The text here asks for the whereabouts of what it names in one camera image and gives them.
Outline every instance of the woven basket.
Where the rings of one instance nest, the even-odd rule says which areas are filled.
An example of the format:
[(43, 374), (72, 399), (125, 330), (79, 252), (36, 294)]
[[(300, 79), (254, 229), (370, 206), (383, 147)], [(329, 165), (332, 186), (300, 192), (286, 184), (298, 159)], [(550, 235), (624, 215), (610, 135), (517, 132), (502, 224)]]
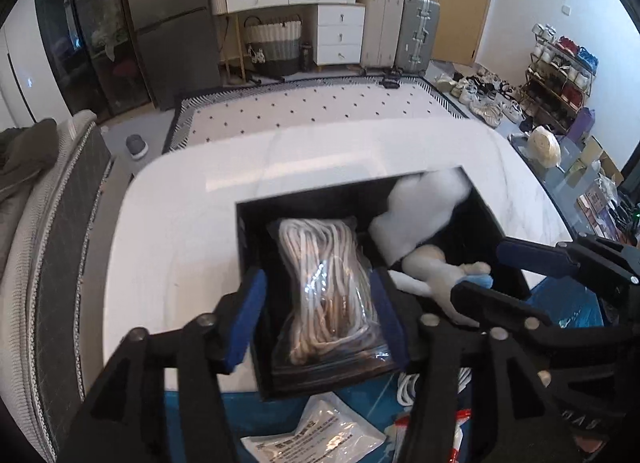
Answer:
[(300, 70), (300, 36), (302, 21), (286, 20), (244, 28), (247, 53), (258, 73), (284, 77)]

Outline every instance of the patterned rug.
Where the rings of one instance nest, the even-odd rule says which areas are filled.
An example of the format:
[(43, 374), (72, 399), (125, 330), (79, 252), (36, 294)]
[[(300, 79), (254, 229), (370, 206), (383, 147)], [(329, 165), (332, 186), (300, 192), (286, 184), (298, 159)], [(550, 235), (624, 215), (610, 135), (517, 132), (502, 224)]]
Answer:
[(347, 119), (466, 118), (423, 78), (401, 78), (399, 89), (385, 89), (381, 79), (315, 78), (185, 97), (176, 107), (162, 153), (252, 132)]

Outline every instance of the black box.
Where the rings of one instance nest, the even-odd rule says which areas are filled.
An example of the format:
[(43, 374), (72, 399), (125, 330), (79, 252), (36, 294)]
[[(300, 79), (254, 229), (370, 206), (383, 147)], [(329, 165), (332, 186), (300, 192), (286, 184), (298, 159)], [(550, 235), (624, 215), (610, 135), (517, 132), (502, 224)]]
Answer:
[[(370, 260), (373, 268), (385, 266), (367, 229), (373, 218), (387, 210), (386, 200), (389, 192), (401, 177), (404, 175), (294, 192), (236, 205), (241, 273), (250, 266), (258, 266), (266, 272), (268, 280), (266, 303), (252, 342), (255, 376), (263, 398), (323, 393), (361, 382), (392, 369), (388, 366), (377, 367), (345, 375), (337, 381), (333, 379), (331, 384), (308, 382), (308, 385), (286, 385), (273, 378), (271, 353), (278, 334), (291, 312), (292, 300), (290, 278), (280, 258), (277, 242), (271, 237), (268, 227), (282, 218), (355, 217), (358, 244), (362, 247), (364, 255)], [(494, 289), (518, 299), (526, 299), (529, 296), (529, 287), (522, 272), (501, 265), (495, 255), (498, 242), (503, 237), (504, 233), (494, 215), (472, 185), (469, 197), (455, 208), (449, 224), (427, 243), (442, 249), (450, 265), (478, 261), (489, 264), (492, 267)], [(435, 305), (430, 300), (421, 301), (425, 311), (433, 310)]]

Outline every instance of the white rope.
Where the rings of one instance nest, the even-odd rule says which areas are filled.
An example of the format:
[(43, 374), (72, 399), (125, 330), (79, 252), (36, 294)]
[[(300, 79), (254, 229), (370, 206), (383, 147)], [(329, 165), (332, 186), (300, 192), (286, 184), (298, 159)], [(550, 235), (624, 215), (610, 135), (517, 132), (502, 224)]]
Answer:
[(361, 342), (376, 313), (350, 227), (338, 220), (287, 219), (278, 235), (300, 291), (291, 362), (304, 364), (311, 356)]
[[(403, 407), (410, 407), (415, 401), (415, 383), (420, 375), (408, 375), (406, 373), (400, 373), (398, 375), (398, 392), (396, 393), (396, 399)], [(468, 383), (471, 382), (471, 368), (460, 367), (458, 372), (458, 393), (465, 390)]]

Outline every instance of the blue gripper pad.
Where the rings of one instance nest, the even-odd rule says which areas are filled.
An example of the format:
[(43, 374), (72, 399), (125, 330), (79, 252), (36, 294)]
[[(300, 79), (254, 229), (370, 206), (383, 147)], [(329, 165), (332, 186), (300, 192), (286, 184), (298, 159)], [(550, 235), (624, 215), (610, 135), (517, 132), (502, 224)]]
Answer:
[(385, 283), (377, 270), (371, 272), (369, 282), (371, 285), (371, 299), (378, 313), (380, 328), (385, 337), (386, 345), (389, 347), (391, 357), (396, 365), (400, 369), (404, 369), (408, 366), (410, 358), (402, 322), (396, 315), (394, 306), (391, 304), (385, 289)]
[(264, 271), (258, 269), (249, 276), (251, 278), (243, 280), (238, 290), (238, 293), (245, 293), (245, 297), (229, 331), (225, 357), (225, 367), (229, 372), (244, 359), (267, 295), (267, 276)]

